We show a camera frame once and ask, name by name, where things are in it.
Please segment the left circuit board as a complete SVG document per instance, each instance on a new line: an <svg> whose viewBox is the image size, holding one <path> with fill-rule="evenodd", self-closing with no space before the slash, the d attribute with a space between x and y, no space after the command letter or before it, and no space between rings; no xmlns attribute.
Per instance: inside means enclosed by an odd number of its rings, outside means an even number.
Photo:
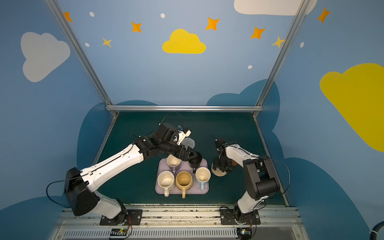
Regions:
<svg viewBox="0 0 384 240"><path fill-rule="evenodd" d="M124 240L128 235L129 230L127 228L111 229L109 239Z"/></svg>

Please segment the grey woven coaster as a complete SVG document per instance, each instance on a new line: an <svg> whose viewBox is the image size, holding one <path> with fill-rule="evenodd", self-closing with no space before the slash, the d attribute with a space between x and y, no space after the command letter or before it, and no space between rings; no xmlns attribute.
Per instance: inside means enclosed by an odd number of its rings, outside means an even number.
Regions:
<svg viewBox="0 0 384 240"><path fill-rule="evenodd" d="M182 145L188 149L188 148L191 148L191 149L194 149L195 146L196 146L196 143L193 139L191 138L184 138L183 141L182 141Z"/></svg>

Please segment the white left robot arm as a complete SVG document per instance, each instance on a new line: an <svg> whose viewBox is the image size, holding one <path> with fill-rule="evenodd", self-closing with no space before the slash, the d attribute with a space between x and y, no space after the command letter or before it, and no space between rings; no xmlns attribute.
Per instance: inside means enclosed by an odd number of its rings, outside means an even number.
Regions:
<svg viewBox="0 0 384 240"><path fill-rule="evenodd" d="M182 161L200 159L201 154L174 140L155 136L142 136L134 143L108 159L82 169L67 171L64 193L73 214L77 217L96 213L110 220L123 223L127 218L124 204L98 192L98 189L114 176L159 153L172 155Z"/></svg>

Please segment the right circuit board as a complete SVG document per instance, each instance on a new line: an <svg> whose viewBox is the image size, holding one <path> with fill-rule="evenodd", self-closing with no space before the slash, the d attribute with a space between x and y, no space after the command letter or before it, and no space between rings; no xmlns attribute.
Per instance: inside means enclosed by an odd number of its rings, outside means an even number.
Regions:
<svg viewBox="0 0 384 240"><path fill-rule="evenodd" d="M250 240L252 238L252 230L237 228L237 240Z"/></svg>

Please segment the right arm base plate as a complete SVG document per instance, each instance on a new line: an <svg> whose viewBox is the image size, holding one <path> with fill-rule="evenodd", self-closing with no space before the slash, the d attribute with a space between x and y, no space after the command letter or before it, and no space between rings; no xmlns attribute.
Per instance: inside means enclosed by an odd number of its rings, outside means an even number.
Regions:
<svg viewBox="0 0 384 240"><path fill-rule="evenodd" d="M243 214L238 209L220 208L220 220L222 225L260 225L259 212L254 210Z"/></svg>

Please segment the black mug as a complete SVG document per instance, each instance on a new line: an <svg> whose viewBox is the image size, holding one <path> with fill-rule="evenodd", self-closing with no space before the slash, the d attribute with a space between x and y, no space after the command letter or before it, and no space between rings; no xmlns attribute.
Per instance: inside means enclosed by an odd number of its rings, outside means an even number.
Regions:
<svg viewBox="0 0 384 240"><path fill-rule="evenodd" d="M198 152L188 161L190 168L193 170L195 174L197 169L200 167L202 162L202 155Z"/></svg>

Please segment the beige woven coaster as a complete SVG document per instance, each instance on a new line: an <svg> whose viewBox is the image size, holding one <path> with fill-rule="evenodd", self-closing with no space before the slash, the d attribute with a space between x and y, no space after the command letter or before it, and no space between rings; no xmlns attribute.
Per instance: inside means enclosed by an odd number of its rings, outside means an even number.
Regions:
<svg viewBox="0 0 384 240"><path fill-rule="evenodd" d="M211 166L211 172L218 177L223 177L227 174L226 171L221 171L219 168L215 168L214 165L212 164Z"/></svg>

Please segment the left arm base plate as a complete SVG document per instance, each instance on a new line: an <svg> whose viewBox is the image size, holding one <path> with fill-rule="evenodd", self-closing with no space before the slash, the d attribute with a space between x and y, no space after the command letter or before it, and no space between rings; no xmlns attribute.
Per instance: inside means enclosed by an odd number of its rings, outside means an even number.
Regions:
<svg viewBox="0 0 384 240"><path fill-rule="evenodd" d="M102 216L100 221L100 226L118 226L118 225L128 225L138 226L141 223L143 210L122 210L114 218L109 219L106 216Z"/></svg>

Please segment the yellow mug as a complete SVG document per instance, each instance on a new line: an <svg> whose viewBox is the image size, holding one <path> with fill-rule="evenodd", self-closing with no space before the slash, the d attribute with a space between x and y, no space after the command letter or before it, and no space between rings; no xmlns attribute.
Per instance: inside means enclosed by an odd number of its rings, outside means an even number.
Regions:
<svg viewBox="0 0 384 240"><path fill-rule="evenodd" d="M182 198L186 198L187 191L193 186L193 177L190 173L183 171L180 172L175 179L176 187L181 191Z"/></svg>

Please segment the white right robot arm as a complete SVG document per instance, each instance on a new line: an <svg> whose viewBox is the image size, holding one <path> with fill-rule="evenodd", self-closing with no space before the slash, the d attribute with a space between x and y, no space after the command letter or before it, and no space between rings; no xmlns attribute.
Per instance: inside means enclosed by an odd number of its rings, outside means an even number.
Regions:
<svg viewBox="0 0 384 240"><path fill-rule="evenodd" d="M244 170L246 192L235 204L235 215L250 215L265 199L280 191L279 178L272 160L262 158L243 149L238 144L215 142L219 154L214 158L212 173L223 177L233 170L233 162Z"/></svg>

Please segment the purple mug cream inside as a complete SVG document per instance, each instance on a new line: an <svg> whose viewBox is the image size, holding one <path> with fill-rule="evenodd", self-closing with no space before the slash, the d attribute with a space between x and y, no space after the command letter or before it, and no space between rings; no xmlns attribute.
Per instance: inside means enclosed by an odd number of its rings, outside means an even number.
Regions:
<svg viewBox="0 0 384 240"><path fill-rule="evenodd" d="M182 160L178 159L177 157L173 155L169 155L167 157L167 165L170 169L170 171L175 175L176 172L180 169L181 167Z"/></svg>

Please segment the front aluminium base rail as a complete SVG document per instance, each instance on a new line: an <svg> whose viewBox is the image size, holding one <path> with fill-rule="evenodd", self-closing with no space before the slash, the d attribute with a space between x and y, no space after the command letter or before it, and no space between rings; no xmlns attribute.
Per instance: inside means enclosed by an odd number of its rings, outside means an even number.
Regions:
<svg viewBox="0 0 384 240"><path fill-rule="evenodd" d="M220 207L215 205L128 205L127 210L143 210L138 226L100 226L102 216L73 215L65 209L59 216L51 240L109 239L111 229L127 228L124 240L236 240L237 228L252 230L251 240L307 240L296 208L269 206L259 210L260 225L222 225Z"/></svg>

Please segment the horizontal aluminium frame rail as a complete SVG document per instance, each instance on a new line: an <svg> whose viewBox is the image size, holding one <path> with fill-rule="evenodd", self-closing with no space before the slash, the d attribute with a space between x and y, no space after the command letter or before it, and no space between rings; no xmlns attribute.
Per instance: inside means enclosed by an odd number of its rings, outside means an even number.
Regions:
<svg viewBox="0 0 384 240"><path fill-rule="evenodd" d="M134 106L107 105L108 111L117 112L261 112L262 106Z"/></svg>

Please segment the aluminium frame post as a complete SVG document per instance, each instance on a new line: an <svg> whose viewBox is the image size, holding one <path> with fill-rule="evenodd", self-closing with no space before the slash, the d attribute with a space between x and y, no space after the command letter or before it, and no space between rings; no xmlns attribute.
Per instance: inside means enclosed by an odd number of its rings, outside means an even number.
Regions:
<svg viewBox="0 0 384 240"><path fill-rule="evenodd" d="M102 82L97 76L95 69L93 68L80 41L78 40L74 30L72 29L70 22L66 19L59 2L53 0L45 0L45 2L51 10L56 21L58 22L59 26L61 27L62 31L64 32L65 36L67 37L68 41L70 42L72 48L74 49L74 52L78 56L80 62L82 63L84 69L89 75L91 81L96 87L104 103L106 104L106 106L112 105L113 103L110 97L108 96L106 89L104 88Z"/></svg>
<svg viewBox="0 0 384 240"><path fill-rule="evenodd" d="M276 61L273 65L273 68L270 72L270 75L258 97L256 107L258 107L257 110L253 111L253 118L256 121L257 115L259 112L263 110L263 104L268 96L268 93L270 92L272 85L278 76L279 70L283 65L283 62L291 48L291 45L294 42L294 39L306 17L307 9L310 6L311 1L310 0L304 0L301 2L298 11L293 19L293 22L288 30L288 33L286 35L286 40L283 42L283 46L280 48L278 56L276 58Z"/></svg>

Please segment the right aluminium frame post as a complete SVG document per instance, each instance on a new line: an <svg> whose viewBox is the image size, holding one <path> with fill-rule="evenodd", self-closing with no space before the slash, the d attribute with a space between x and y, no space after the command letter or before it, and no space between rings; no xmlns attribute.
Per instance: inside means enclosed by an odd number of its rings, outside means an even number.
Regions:
<svg viewBox="0 0 384 240"><path fill-rule="evenodd" d="M258 97L256 107L258 107L257 110L253 111L253 118L256 121L257 115L259 112L263 110L263 104L268 96L268 93L270 92L272 85L278 76L279 70L283 65L283 62L291 48L291 45L294 42L294 39L306 17L307 9L310 6L311 1L310 0L304 0L301 2L298 11L293 19L293 22L288 30L288 33L286 35L286 40L283 42L283 46L280 48L278 56L276 58L276 61L273 65L273 68L270 72L270 75Z"/></svg>

